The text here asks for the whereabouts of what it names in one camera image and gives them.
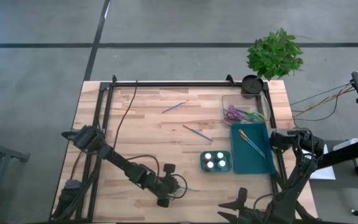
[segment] white cap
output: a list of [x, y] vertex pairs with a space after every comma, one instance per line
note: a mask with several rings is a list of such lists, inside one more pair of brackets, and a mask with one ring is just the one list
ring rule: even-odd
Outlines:
[[222, 167], [226, 166], [226, 162], [224, 162], [224, 161], [219, 161], [219, 162], [218, 162], [218, 166], [219, 166], [220, 168], [222, 168]]
[[208, 162], [208, 163], [206, 164], [206, 166], [211, 169], [211, 168], [214, 167], [214, 163], [213, 163], [213, 162]]
[[218, 157], [219, 159], [222, 159], [222, 158], [223, 158], [223, 153], [218, 152], [217, 157]]
[[211, 153], [206, 153], [204, 155], [205, 159], [210, 159], [212, 157]]

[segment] purple scissors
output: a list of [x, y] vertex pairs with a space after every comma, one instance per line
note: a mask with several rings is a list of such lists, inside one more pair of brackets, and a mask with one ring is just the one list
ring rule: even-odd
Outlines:
[[265, 116], [256, 111], [244, 111], [235, 108], [230, 105], [227, 109], [223, 109], [225, 117], [232, 121], [253, 121], [253, 122], [265, 122]]
[[246, 116], [241, 110], [236, 109], [234, 106], [229, 106], [227, 109], [223, 109], [226, 117], [232, 121], [249, 121], [249, 117]]

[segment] potted plant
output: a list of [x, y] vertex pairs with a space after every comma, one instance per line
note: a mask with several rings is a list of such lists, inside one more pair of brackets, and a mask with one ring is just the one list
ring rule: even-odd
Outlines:
[[298, 58], [302, 51], [295, 43], [295, 37], [288, 35], [282, 28], [275, 34], [255, 40], [248, 49], [248, 67], [257, 75], [248, 75], [242, 80], [242, 94], [259, 94], [263, 90], [262, 77], [270, 81], [273, 77], [281, 78], [291, 71], [299, 70], [303, 61]]

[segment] gray floor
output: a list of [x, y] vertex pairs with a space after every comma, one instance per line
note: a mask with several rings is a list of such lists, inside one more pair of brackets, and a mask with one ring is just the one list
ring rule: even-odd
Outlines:
[[[0, 43], [92, 43], [103, 0], [0, 0]], [[111, 1], [101, 42], [253, 42], [286, 28], [299, 42], [358, 42], [358, 0]], [[247, 49], [99, 49], [91, 80], [222, 80], [252, 73]], [[284, 81], [296, 102], [351, 79], [358, 48], [305, 48], [303, 71]], [[52, 207], [91, 49], [0, 49], [0, 144], [31, 153], [12, 162], [0, 193], [0, 223], [45, 221]], [[324, 98], [293, 107], [301, 110]], [[297, 121], [325, 139], [358, 138], [355, 92], [333, 116]], [[300, 118], [328, 115], [327, 103]], [[312, 181], [320, 218], [358, 223], [358, 193]]]

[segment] wooden table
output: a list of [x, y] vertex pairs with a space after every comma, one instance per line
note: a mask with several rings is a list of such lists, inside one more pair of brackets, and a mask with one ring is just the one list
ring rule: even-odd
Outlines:
[[[290, 104], [283, 81], [269, 82], [270, 97], [277, 128], [294, 127]], [[99, 82], [85, 82], [81, 91], [74, 128], [91, 125], [96, 106]], [[118, 123], [127, 109], [134, 87], [115, 87], [109, 116], [106, 139], [113, 144]], [[248, 189], [246, 205], [252, 207], [259, 196], [271, 193], [268, 175], [205, 174], [200, 169], [199, 156], [208, 150], [230, 150], [229, 126], [222, 120], [220, 100], [222, 95], [240, 94], [238, 87], [138, 87], [132, 108], [128, 112], [119, 133], [116, 151], [124, 157], [151, 154], [163, 166], [176, 164], [177, 174], [183, 175], [189, 187], [185, 197], [170, 203], [169, 208], [156, 205], [156, 197], [148, 190], [141, 190], [129, 182], [123, 171], [103, 161], [94, 222], [225, 222], [217, 211], [231, 212], [218, 207], [219, 203], [236, 199], [240, 187]], [[181, 107], [162, 114], [164, 109], [189, 100]], [[186, 124], [213, 138], [213, 142], [182, 127]], [[80, 150], [71, 143], [60, 177], [58, 195], [70, 178], [71, 170]], [[81, 180], [85, 156], [78, 163], [75, 179]], [[284, 154], [289, 175], [295, 165], [291, 151]], [[155, 161], [140, 158], [142, 163], [156, 169]], [[89, 194], [85, 198], [84, 211], [88, 210]], [[257, 204], [265, 209], [271, 198]], [[315, 217], [310, 185], [302, 191], [299, 202]]]

